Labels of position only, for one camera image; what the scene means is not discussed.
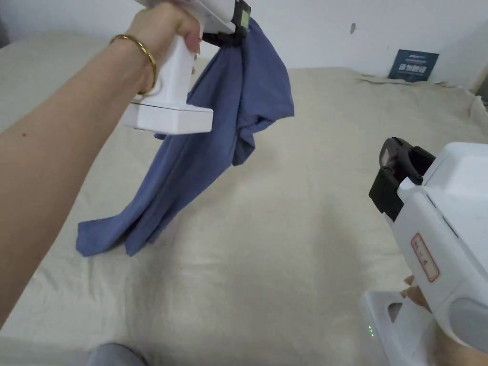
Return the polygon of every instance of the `bracelet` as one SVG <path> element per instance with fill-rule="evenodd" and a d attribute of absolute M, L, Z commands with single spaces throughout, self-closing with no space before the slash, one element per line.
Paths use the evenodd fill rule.
<path fill-rule="evenodd" d="M 128 34 L 118 34 L 114 38 L 112 38 L 112 40 L 110 41 L 110 43 L 112 43 L 113 41 L 115 41 L 117 39 L 123 39 L 123 40 L 133 41 L 149 57 L 149 61 L 151 61 L 151 66 L 152 66 L 152 69 L 153 69 L 153 84 L 152 84 L 152 86 L 151 86 L 151 88 L 149 90 L 146 90 L 145 92 L 139 92 L 138 93 L 139 95 L 149 94 L 150 92 L 153 91 L 154 87 L 156 86 L 156 80 L 158 78 L 158 68 L 156 66 L 156 61 L 154 60 L 153 55 L 151 55 L 151 52 L 149 52 L 149 50 L 147 49 L 147 47 L 144 46 L 144 44 L 141 41 L 139 41 L 136 37 L 130 36 Z"/>

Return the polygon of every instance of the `poster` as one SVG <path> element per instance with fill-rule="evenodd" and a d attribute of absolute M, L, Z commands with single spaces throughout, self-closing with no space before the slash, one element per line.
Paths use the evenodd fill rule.
<path fill-rule="evenodd" d="M 408 82 L 427 81 L 439 54 L 398 50 L 389 79 L 403 79 Z"/>

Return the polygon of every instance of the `mattress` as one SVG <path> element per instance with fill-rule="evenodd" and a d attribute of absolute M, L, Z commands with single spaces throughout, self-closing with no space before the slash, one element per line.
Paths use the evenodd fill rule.
<path fill-rule="evenodd" d="M 0 50 L 2 128 L 103 45 L 49 35 Z M 380 148 L 391 136 L 433 154 L 453 141 L 488 142 L 488 115 L 448 85 L 340 68 L 290 77 L 296 117 L 258 134 L 249 160 L 154 244 L 134 257 L 118 247 L 83 258 L 78 222 L 119 213 L 161 143 L 118 126 L 0 332 L 0 364 L 82 365 L 94 347 L 117 342 L 151 365 L 367 365 L 359 297 L 401 290 L 409 274 L 368 198 Z"/>

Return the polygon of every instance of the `gray pants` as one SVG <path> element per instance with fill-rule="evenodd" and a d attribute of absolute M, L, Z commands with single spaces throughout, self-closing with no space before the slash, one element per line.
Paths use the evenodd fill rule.
<path fill-rule="evenodd" d="M 128 347 L 110 344 L 96 348 L 86 366 L 147 366 L 142 357 Z"/>

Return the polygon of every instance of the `fabric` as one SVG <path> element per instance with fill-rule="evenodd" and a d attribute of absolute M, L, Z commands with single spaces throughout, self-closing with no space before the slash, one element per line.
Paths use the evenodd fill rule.
<path fill-rule="evenodd" d="M 86 366 L 148 366 L 145 360 L 126 346 L 108 344 L 90 354 Z"/>
<path fill-rule="evenodd" d="M 217 53 L 188 103 L 213 109 L 212 131 L 166 137 L 125 210 L 80 223 L 76 248 L 83 256 L 102 253 L 123 237 L 127 254 L 136 254 L 231 165 L 246 161 L 254 133 L 294 115 L 286 67 L 253 20 L 241 47 Z"/>

